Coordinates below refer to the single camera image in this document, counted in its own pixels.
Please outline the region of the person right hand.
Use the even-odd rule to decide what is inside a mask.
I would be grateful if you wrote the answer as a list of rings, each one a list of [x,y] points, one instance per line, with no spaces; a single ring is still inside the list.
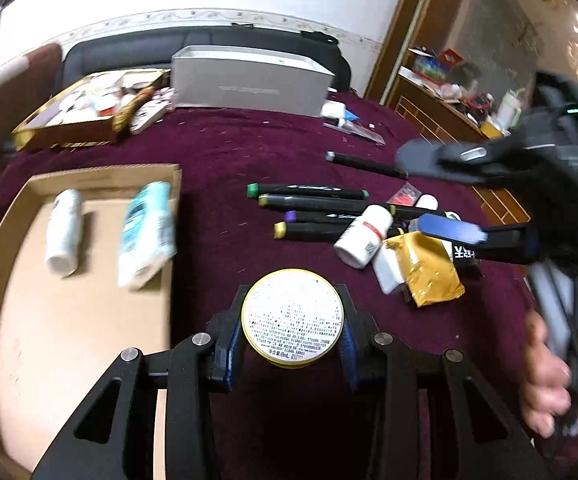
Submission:
[[[547,326],[535,310],[528,312],[525,325],[521,414],[528,428],[548,439],[554,434],[556,417],[566,414],[571,406],[571,397],[566,391],[571,372],[566,363],[547,348]]]

